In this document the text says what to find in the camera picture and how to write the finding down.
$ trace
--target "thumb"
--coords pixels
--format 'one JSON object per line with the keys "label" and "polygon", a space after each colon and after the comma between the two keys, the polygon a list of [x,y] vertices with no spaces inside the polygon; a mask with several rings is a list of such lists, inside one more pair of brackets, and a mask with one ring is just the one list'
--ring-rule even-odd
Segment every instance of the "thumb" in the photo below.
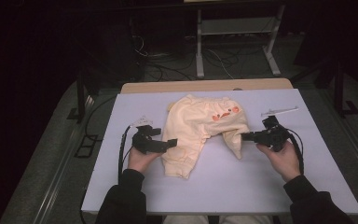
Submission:
{"label": "thumb", "polygon": [[255,145],[261,152],[263,152],[264,154],[266,154],[267,157],[269,157],[272,154],[271,149],[269,149],[269,147],[266,147],[264,145],[261,144],[256,144]]}
{"label": "thumb", "polygon": [[152,160],[154,160],[155,158],[157,158],[157,157],[159,157],[161,155],[162,155],[162,153],[150,153],[150,154],[146,155],[146,159],[148,161],[152,161]]}

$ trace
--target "black controller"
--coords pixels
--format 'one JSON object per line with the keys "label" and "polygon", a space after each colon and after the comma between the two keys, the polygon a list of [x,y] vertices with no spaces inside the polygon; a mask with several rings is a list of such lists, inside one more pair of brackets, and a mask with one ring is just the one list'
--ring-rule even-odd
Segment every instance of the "black controller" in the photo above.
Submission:
{"label": "black controller", "polygon": [[153,129],[150,125],[137,127],[138,132],[132,138],[132,145],[140,152],[164,153],[170,147],[176,147],[177,139],[170,139],[167,142],[152,140],[151,136],[161,134],[161,129]]}
{"label": "black controller", "polygon": [[268,116],[263,120],[266,130],[261,132],[243,133],[242,141],[254,141],[255,143],[271,147],[278,152],[282,150],[283,144],[290,137],[290,133],[279,124],[275,116]]}

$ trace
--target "person's left hand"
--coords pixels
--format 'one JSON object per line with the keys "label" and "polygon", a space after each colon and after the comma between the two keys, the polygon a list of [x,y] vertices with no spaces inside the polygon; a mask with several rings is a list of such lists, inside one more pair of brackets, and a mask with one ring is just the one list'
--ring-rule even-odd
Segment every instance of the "person's left hand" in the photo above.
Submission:
{"label": "person's left hand", "polygon": [[130,150],[128,169],[136,170],[142,174],[145,173],[149,164],[163,153],[148,153],[144,154],[136,147],[132,147]]}

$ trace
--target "leg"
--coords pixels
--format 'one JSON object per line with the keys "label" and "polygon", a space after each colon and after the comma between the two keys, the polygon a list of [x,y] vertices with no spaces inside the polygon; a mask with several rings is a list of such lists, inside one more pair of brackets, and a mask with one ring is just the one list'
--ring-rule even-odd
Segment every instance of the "leg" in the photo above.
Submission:
{"label": "leg", "polygon": [[197,77],[204,78],[203,73],[203,60],[202,60],[202,53],[201,53],[201,39],[202,39],[202,18],[201,18],[201,10],[198,11],[198,19],[197,19],[197,53],[196,53],[196,63],[197,63]]}
{"label": "leg", "polygon": [[274,56],[272,55],[272,48],[274,47],[279,26],[281,25],[283,11],[284,11],[284,6],[280,6],[280,8],[278,9],[278,14],[275,18],[275,22],[272,26],[272,31],[271,31],[268,45],[263,48],[264,54],[266,55],[267,61],[269,63],[269,67],[271,68],[272,75],[274,75],[275,77],[279,77],[281,75],[281,71],[279,70],[279,67],[275,62]]}
{"label": "leg", "polygon": [[166,216],[163,224],[208,224],[207,216]]}
{"label": "leg", "polygon": [[220,216],[219,224],[272,224],[269,216]]}

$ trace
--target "metal stand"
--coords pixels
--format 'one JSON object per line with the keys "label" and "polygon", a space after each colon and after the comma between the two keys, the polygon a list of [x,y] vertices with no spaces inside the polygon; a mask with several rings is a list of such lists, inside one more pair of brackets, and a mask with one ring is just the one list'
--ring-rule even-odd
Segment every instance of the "metal stand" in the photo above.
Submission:
{"label": "metal stand", "polygon": [[345,102],[350,109],[343,109],[344,73],[342,72],[341,65],[337,60],[326,57],[321,62],[316,63],[306,71],[291,77],[290,81],[295,83],[318,69],[321,69],[322,71],[315,80],[317,88],[327,88],[331,80],[334,79],[334,108],[338,114],[342,118],[345,118],[345,115],[358,114],[358,109],[352,101]]}
{"label": "metal stand", "polygon": [[203,61],[202,61],[202,49],[201,49],[201,38],[203,35],[219,35],[219,34],[249,34],[249,33],[259,33],[259,32],[270,32],[270,38],[268,44],[263,47],[264,54],[269,63],[272,75],[279,77],[281,71],[279,70],[278,65],[275,62],[274,56],[272,55],[272,48],[275,44],[275,39],[278,34],[279,27],[281,25],[282,15],[284,12],[284,6],[280,6],[278,13],[274,18],[274,22],[270,28],[267,26],[260,30],[255,27],[255,23],[258,22],[270,22],[270,18],[252,18],[252,19],[237,19],[237,20],[218,20],[218,21],[202,21],[201,10],[198,10],[198,19],[197,19],[197,77],[204,78],[203,70]]}
{"label": "metal stand", "polygon": [[76,114],[76,108],[72,108],[67,119],[77,119],[77,123],[81,123],[86,113],[86,101],[84,97],[84,80],[82,73],[77,76],[77,108],[78,113]]}

